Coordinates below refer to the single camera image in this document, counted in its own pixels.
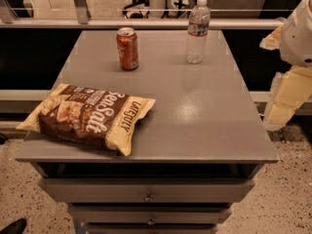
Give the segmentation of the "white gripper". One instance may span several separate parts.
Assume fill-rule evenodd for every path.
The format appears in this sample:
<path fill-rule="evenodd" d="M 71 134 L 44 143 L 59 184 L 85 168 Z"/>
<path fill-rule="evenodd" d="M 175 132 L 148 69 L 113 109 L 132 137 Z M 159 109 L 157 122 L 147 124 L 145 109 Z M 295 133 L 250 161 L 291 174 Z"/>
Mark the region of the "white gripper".
<path fill-rule="evenodd" d="M 285 74 L 277 72 L 273 78 L 263 118 L 267 131 L 285 127 L 298 108 L 312 97 L 311 2 L 301 0 L 284 25 L 274 29 L 259 44 L 264 50 L 280 49 L 281 59 L 292 65 Z"/>

